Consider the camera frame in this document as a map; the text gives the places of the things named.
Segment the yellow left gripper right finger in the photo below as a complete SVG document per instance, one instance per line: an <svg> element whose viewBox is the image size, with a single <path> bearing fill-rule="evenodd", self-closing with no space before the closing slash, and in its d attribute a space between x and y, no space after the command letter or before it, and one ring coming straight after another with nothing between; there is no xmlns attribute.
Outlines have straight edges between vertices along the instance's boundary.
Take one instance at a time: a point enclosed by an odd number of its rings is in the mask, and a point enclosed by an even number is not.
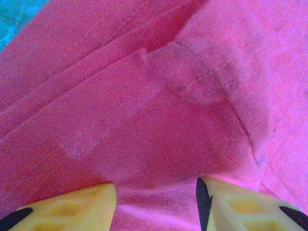
<svg viewBox="0 0 308 231"><path fill-rule="evenodd" d="M198 178L201 231L308 231L308 216L290 203L211 177Z"/></svg>

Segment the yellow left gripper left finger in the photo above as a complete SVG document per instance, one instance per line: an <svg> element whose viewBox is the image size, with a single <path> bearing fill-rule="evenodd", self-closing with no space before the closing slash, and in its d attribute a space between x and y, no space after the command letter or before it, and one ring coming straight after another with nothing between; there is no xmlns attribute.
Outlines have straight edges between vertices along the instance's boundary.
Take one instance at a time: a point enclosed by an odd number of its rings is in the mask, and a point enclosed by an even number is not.
<svg viewBox="0 0 308 231"><path fill-rule="evenodd" d="M109 231L117 203L114 184L38 201L0 219L0 231Z"/></svg>

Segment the red t-shirt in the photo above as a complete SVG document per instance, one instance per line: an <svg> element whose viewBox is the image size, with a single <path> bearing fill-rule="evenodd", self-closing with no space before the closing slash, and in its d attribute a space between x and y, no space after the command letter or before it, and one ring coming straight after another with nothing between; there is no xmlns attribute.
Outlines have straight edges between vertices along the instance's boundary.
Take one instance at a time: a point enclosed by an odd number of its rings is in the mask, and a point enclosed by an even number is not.
<svg viewBox="0 0 308 231"><path fill-rule="evenodd" d="M308 215L308 0L51 0L0 52L0 220L113 183L112 231L199 231L202 176Z"/></svg>

